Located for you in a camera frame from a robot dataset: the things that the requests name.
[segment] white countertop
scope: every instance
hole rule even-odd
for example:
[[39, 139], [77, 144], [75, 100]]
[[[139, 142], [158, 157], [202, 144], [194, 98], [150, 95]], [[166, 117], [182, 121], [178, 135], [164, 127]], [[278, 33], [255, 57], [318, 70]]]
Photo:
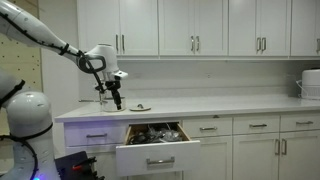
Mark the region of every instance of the white countertop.
[[[133, 112], [129, 109], [143, 104], [149, 111]], [[81, 122], [98, 120], [133, 120], [205, 115], [231, 115], [249, 113], [276, 113], [320, 110], [319, 100], [289, 98], [283, 95], [178, 97], [154, 99], [127, 99], [126, 110], [104, 112], [100, 103], [89, 103], [55, 118], [55, 122]]]

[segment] cabinet handle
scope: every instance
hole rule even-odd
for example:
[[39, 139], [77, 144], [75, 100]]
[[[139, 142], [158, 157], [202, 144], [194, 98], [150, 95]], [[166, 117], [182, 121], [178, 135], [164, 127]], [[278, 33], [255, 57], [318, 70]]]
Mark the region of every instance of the cabinet handle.
[[296, 125], [309, 125], [309, 124], [313, 124], [312, 121], [307, 121], [307, 122], [296, 122]]
[[282, 152], [281, 152], [281, 154], [287, 155], [287, 140], [285, 140], [285, 139], [282, 139]]
[[117, 53], [119, 53], [119, 42], [118, 42], [118, 34], [116, 35], [116, 49], [117, 49]]
[[262, 52], [267, 49], [267, 38], [262, 38]]
[[249, 127], [250, 128], [259, 128], [259, 127], [267, 127], [268, 125], [266, 124], [258, 124], [258, 125], [253, 125], [253, 124], [250, 124]]
[[108, 134], [106, 133], [106, 134], [97, 134], [97, 135], [90, 135], [90, 134], [88, 134], [87, 135], [87, 138], [89, 139], [89, 138], [98, 138], [98, 137], [107, 137], [108, 136]]
[[199, 50], [200, 50], [200, 37], [199, 36], [197, 36], [197, 51], [199, 52]]
[[317, 39], [317, 53], [320, 51], [320, 39]]
[[275, 147], [276, 147], [276, 152], [274, 154], [278, 156], [278, 155], [280, 155], [280, 140], [279, 139], [276, 139]]
[[261, 38], [257, 38], [257, 51], [261, 50]]
[[147, 165], [161, 165], [161, 164], [169, 164], [174, 162], [175, 162], [175, 158], [173, 156], [168, 160], [151, 161], [150, 158], [147, 159]]
[[126, 51], [126, 49], [124, 48], [124, 35], [122, 35], [122, 50], [123, 53]]
[[194, 52], [194, 39], [193, 39], [193, 36], [191, 36], [191, 51]]
[[211, 128], [200, 128], [200, 131], [215, 131], [215, 130], [217, 130], [218, 129], [218, 127], [211, 127]]

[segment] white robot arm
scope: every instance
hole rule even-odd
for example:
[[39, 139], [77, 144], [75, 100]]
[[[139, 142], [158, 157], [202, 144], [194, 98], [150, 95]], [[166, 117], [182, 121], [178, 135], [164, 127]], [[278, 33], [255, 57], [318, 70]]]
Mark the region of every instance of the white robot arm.
[[[59, 39], [31, 14], [6, 0], [0, 0], [0, 33], [29, 46], [54, 51], [74, 62], [83, 72], [93, 73], [100, 85], [100, 93], [104, 95], [105, 90], [97, 76], [97, 72], [102, 71], [107, 89], [121, 108], [117, 90], [119, 81], [127, 77], [127, 73], [119, 70], [111, 46], [100, 44], [86, 53], [82, 52]], [[7, 111], [11, 135], [0, 136], [0, 141], [4, 138], [15, 141], [15, 163], [7, 174], [0, 176], [0, 180], [60, 180], [54, 163], [48, 98], [0, 68], [1, 107]]]

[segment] pegboard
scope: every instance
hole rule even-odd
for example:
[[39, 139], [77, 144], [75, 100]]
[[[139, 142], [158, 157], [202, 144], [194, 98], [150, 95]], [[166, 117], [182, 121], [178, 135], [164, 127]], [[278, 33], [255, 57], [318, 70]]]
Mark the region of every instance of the pegboard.
[[[38, 17], [38, 0], [10, 0], [35, 17]], [[39, 48], [28, 47], [0, 34], [0, 67], [28, 85], [42, 91], [41, 54]], [[0, 134], [7, 134], [5, 110], [0, 112]]]

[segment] cabinet door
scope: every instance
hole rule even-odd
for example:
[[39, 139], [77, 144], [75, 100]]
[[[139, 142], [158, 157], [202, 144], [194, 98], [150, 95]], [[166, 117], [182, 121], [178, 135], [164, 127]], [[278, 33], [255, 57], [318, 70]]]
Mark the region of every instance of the cabinet door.
[[279, 180], [319, 180], [320, 131], [281, 133], [280, 137]]
[[120, 0], [123, 55], [158, 55], [157, 0]]
[[195, 0], [196, 55], [227, 55], [228, 0]]
[[233, 180], [278, 180], [279, 133], [234, 136]]
[[159, 0], [160, 55], [193, 55], [194, 0]]
[[260, 27], [256, 26], [257, 0], [229, 1], [229, 55], [258, 55], [257, 37]]
[[131, 176], [128, 180], [182, 180], [181, 172], [159, 173], [141, 176]]
[[261, 0], [262, 55], [290, 55], [291, 1]]
[[92, 153], [88, 157], [96, 157], [97, 162], [94, 169], [98, 172], [98, 176], [104, 176], [106, 180], [127, 180], [126, 177], [118, 177], [116, 171], [116, 155], [111, 153]]
[[116, 47], [120, 35], [118, 0], [78, 0], [79, 48], [89, 51], [97, 44]]
[[198, 138], [200, 166], [184, 171], [184, 180], [232, 180], [232, 137]]
[[292, 1], [292, 56], [317, 56], [319, 4], [319, 0]]

